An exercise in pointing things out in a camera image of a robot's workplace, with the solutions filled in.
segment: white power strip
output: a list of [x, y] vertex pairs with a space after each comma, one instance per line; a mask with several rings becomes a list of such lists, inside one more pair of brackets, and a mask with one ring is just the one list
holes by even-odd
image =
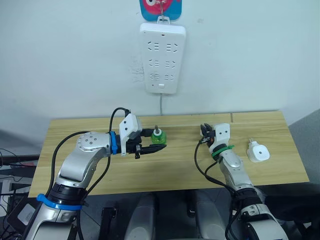
[[174, 94], [178, 87], [186, 29], [163, 23], [143, 23], [140, 36], [146, 91]]

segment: blue strap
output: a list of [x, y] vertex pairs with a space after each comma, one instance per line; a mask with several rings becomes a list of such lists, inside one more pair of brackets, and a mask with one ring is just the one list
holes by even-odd
[[116, 141], [116, 133], [114, 131], [110, 131], [110, 136], [111, 136], [111, 150], [112, 154], [116, 155], [118, 146], [117, 146], [117, 141]]
[[82, 209], [82, 205], [57, 204], [57, 203], [52, 202], [49, 199], [47, 199], [46, 196], [42, 193], [36, 197], [36, 200], [39, 202], [43, 202], [46, 206], [53, 208], [53, 209], [61, 209], [61, 210], [69, 210], [69, 211], [77, 211], [77, 210]]

